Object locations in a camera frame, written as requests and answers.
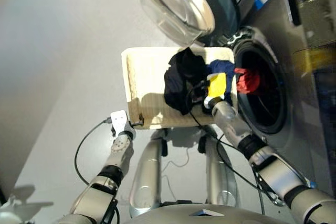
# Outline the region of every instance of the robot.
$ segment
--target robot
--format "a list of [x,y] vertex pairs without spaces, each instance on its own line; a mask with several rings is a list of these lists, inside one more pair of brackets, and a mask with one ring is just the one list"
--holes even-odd
[[[334,198],[318,189],[309,188],[300,173],[254,135],[248,124],[227,102],[219,97],[213,98],[208,106],[215,124],[224,132],[232,146],[243,153],[258,174],[262,188],[271,189],[283,200],[297,223],[336,224]],[[61,218],[59,224],[111,223],[118,203],[118,188],[129,170],[134,152],[132,142],[136,136],[126,111],[111,113],[111,120],[117,136],[111,154],[101,172],[75,200],[70,214]],[[130,213],[133,218],[127,223],[284,223],[228,206],[230,204],[217,205],[218,202],[211,195],[216,195],[220,186],[208,189],[210,197],[207,204],[160,207],[160,183],[157,178],[160,176],[161,139],[160,136],[152,137],[142,154],[131,191]],[[218,157],[213,152],[207,155]],[[213,173],[212,179],[218,181],[220,178]]]

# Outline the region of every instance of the laundry basket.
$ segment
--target laundry basket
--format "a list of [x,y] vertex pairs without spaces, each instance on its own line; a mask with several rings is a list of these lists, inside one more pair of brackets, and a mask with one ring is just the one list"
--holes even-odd
[[[137,129],[160,129],[189,127],[197,124],[190,115],[182,115],[164,101],[164,73],[169,68],[173,55],[182,51],[180,47],[138,47],[128,48],[122,55],[122,69],[130,120],[132,123],[144,119]],[[206,64],[213,60],[234,62],[231,49],[224,47],[191,48],[195,55],[204,58]],[[236,79],[232,83],[232,100],[237,106]],[[200,124],[214,123],[211,115],[205,115],[200,105],[192,110]]]

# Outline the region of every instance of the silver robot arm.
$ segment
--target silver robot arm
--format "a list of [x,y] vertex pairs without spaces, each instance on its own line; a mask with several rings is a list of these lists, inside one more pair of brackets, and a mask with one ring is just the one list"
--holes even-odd
[[111,119],[117,138],[110,156],[101,172],[75,200],[70,214],[60,219],[58,224],[111,223],[117,206],[115,197],[129,170],[133,155],[132,141],[135,138],[135,130],[128,121],[126,111],[111,113]]
[[210,105],[215,123],[227,140],[248,159],[261,184],[269,186],[288,205],[298,223],[336,223],[334,198],[308,188],[299,172],[253,135],[247,123],[227,102],[213,99]]

